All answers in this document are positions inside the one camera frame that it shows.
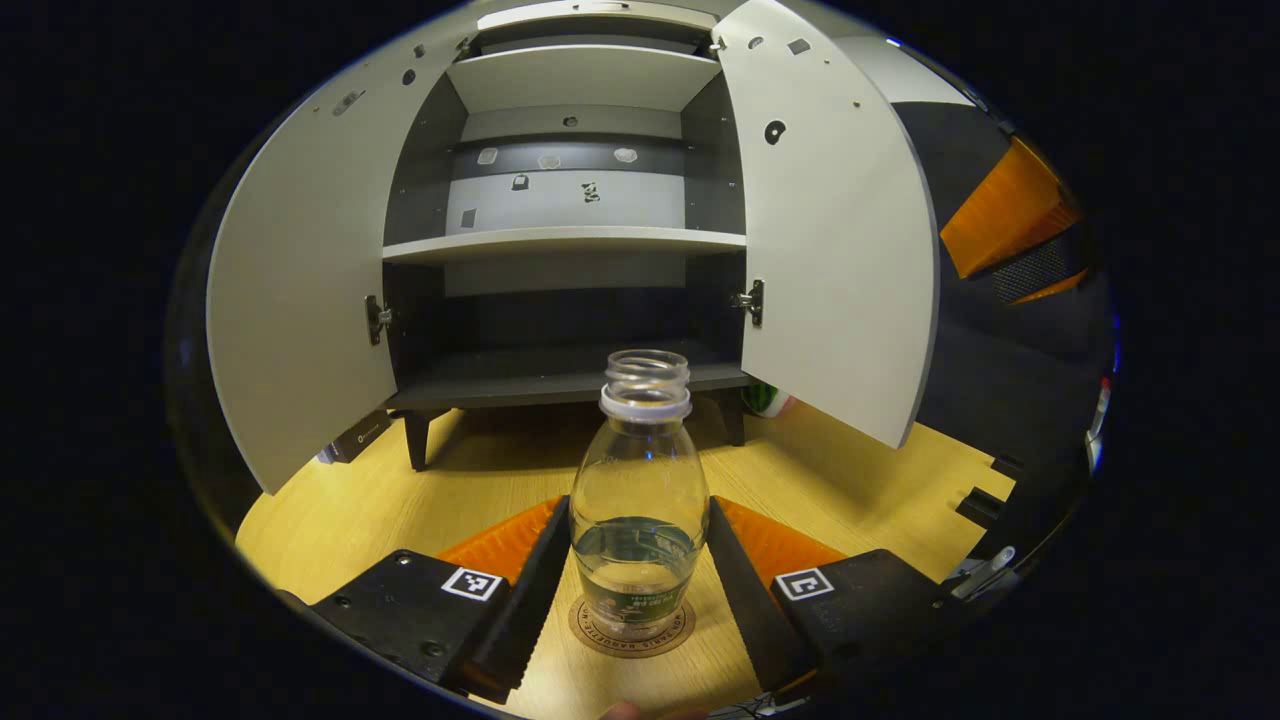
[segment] cabinet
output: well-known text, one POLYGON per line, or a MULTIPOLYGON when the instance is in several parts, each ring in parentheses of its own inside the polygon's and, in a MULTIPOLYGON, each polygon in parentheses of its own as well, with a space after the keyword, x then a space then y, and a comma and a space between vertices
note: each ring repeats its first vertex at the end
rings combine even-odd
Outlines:
POLYGON ((938 287, 910 141, 782 5, 685 4, 463 8, 280 126, 207 291, 266 492, 374 407, 425 438, 433 410, 588 400, 632 346, 689 356, 695 392, 759 379, 905 442, 938 287), (759 323, 731 304, 756 281, 759 323))

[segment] wooden table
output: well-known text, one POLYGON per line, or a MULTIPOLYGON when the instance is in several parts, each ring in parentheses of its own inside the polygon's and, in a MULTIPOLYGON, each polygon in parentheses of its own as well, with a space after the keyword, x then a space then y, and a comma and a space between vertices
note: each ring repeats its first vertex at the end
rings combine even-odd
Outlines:
MULTIPOLYGON (((397 421, 353 464, 312 460, 279 493, 259 498, 236 544, 268 583, 314 603, 393 550, 434 555, 570 492, 602 421, 594 405, 454 410, 431 423, 424 473, 406 462, 397 421)), ((719 411, 705 398, 686 424, 713 495, 849 555, 888 548, 934 580, 982 536, 956 505, 974 486, 1000 498, 1012 488, 989 469, 991 456, 919 424, 897 451, 803 404, 782 418, 748 418, 744 447, 726 445, 719 411)), ((572 637, 568 611, 580 592, 566 562, 524 685, 503 710, 594 720, 618 700, 657 716, 759 694, 710 552, 690 583, 694 634, 658 657, 608 657, 572 637)))

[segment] water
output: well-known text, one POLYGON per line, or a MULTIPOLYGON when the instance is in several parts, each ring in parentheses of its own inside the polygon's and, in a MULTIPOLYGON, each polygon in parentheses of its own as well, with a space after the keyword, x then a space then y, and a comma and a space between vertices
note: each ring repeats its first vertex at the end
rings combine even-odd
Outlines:
POLYGON ((640 641, 671 624, 700 548, 671 523, 631 516, 593 524, 573 551, 593 619, 618 639, 640 641))

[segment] black box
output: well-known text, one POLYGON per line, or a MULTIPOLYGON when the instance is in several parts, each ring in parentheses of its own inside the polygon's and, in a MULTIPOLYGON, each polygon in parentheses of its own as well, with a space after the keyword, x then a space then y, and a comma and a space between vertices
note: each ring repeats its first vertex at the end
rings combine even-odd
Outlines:
POLYGON ((330 462, 351 462, 357 455, 364 452, 369 443, 392 427, 392 419, 385 410, 374 410, 365 419, 356 423, 349 430, 338 436, 316 455, 316 460, 330 462))

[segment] cabinet hinge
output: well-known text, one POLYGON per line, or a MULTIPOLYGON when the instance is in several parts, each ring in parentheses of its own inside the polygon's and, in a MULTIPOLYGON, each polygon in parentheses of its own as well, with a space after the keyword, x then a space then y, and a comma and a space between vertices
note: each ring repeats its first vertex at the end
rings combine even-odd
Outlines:
POLYGON ((764 281, 753 282, 750 292, 733 295, 730 306, 748 310, 751 313, 751 324, 760 327, 764 322, 764 281))
POLYGON ((383 310, 378 306, 376 295, 366 295, 365 319, 369 322, 369 345, 380 345, 383 342, 383 328, 392 327, 392 309, 383 310))

